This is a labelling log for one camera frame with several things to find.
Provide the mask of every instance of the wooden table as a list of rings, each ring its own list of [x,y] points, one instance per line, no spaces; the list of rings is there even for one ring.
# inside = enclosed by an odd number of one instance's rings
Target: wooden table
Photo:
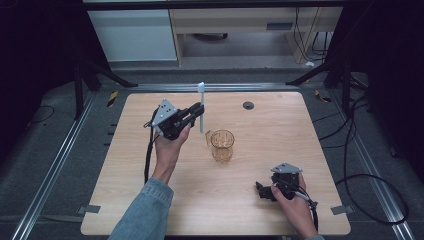
[[[128,97],[81,231],[109,235],[143,186],[149,129],[143,125],[163,98],[183,109],[200,101],[198,93],[132,94]],[[243,108],[254,103],[252,110]],[[231,131],[228,163],[214,160],[199,119],[183,145],[169,186],[175,191],[167,235],[290,235],[293,228],[276,202],[260,199],[255,182],[270,185],[270,169],[288,162],[304,170],[307,191],[318,201],[319,232],[344,235],[346,215],[302,95],[296,92],[206,93],[204,129]],[[151,171],[156,163],[152,153]]]

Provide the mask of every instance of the floor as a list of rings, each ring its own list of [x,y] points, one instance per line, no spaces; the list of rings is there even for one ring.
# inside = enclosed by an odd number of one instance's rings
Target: floor
[[[320,34],[314,49],[323,49],[322,36]],[[85,92],[86,108],[90,110],[81,118],[83,121],[74,121],[72,83],[47,93],[27,131],[11,152],[9,168],[0,175],[0,239],[9,239],[16,232],[26,234],[28,239],[106,239],[105,236],[80,233],[83,215],[78,209],[90,201],[125,98],[134,92],[183,90],[200,81],[215,84],[217,90],[223,91],[228,83],[246,87],[244,90],[299,91],[304,96],[318,137],[333,132],[344,121],[338,104],[340,89],[323,86],[325,73],[296,88],[285,86],[284,82],[302,76],[312,67],[306,62],[296,64],[284,42],[284,36],[278,33],[229,34],[224,40],[189,36],[181,67],[144,67],[138,71],[115,69],[124,79],[139,83],[137,89],[124,89],[100,76],[102,89]],[[314,52],[310,50],[308,56],[313,56]],[[315,66],[320,62],[313,61]],[[112,107],[107,107],[111,92],[116,90],[118,97]],[[362,94],[352,90],[354,99]],[[351,233],[342,237],[325,236],[326,239],[424,239],[424,202],[420,197],[424,195],[423,184],[414,176],[407,161],[390,155],[390,144],[367,105],[358,108],[355,115],[356,134],[349,141],[346,155],[349,174],[365,172],[383,176],[401,192],[409,206],[409,216],[404,224],[387,226],[354,207],[355,212],[348,214]],[[80,130],[70,131],[76,124],[81,124]],[[346,134],[347,128],[344,128],[339,134],[321,141],[335,181],[343,178],[345,151],[340,145],[344,144]],[[63,142],[68,142],[70,148],[63,149]],[[51,177],[47,183],[46,176]],[[337,188],[343,204],[354,206],[343,184]],[[372,215],[386,219],[386,216],[396,218],[405,213],[396,193],[380,182],[352,180],[349,188],[353,198]],[[46,198],[37,199],[40,191],[47,194]],[[40,218],[24,223],[27,231],[17,229],[22,219],[30,219],[25,216],[28,212],[39,214]]]

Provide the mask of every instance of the human hand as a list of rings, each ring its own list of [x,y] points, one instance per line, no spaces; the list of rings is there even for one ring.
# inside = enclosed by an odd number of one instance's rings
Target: human hand
[[[180,133],[180,136],[171,141],[155,133],[156,167],[152,177],[162,180],[168,184],[178,161],[181,146],[187,140],[190,133],[190,124]]]
[[[299,174],[299,186],[306,190],[306,184],[302,174]],[[281,209],[286,214],[287,219],[302,239],[318,235],[307,201],[298,196],[294,196],[292,200],[288,200],[281,193],[280,189],[274,186],[271,186],[271,191],[280,204]]]

